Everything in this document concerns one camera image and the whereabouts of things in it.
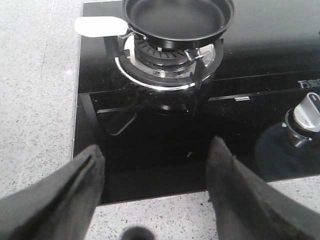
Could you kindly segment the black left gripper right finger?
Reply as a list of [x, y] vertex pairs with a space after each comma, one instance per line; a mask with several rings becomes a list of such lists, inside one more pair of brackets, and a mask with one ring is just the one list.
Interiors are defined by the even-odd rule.
[[318, 240], [320, 215], [274, 189], [215, 136], [206, 186], [220, 240]]

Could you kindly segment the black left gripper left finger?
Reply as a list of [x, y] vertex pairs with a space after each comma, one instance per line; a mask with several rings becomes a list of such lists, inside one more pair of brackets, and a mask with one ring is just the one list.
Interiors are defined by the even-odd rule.
[[105, 182], [105, 158], [90, 145], [35, 184], [0, 200], [2, 240], [83, 240]]

